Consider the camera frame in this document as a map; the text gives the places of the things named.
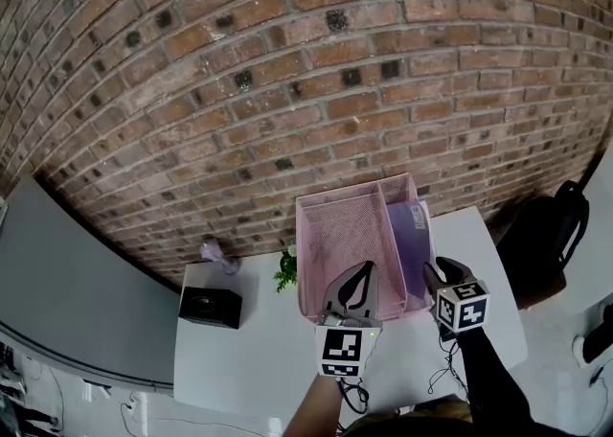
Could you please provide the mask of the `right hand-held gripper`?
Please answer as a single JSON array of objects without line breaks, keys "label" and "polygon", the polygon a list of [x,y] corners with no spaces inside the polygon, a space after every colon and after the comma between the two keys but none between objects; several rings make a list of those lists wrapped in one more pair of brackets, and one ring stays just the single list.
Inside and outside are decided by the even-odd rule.
[{"label": "right hand-held gripper", "polygon": [[436,268],[429,262],[423,266],[423,275],[435,301],[433,316],[442,342],[483,327],[488,320],[490,300],[486,284],[472,280],[471,269],[451,258],[439,256],[436,265],[444,277],[441,282]]}]

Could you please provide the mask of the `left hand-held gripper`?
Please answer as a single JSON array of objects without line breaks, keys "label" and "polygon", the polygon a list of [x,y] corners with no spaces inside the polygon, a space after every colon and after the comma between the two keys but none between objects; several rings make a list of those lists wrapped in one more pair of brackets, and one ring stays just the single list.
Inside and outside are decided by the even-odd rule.
[{"label": "left hand-held gripper", "polygon": [[321,376],[364,375],[382,333],[382,323],[375,318],[377,305],[378,269],[374,262],[351,266],[328,286],[327,308],[320,313],[315,327]]}]

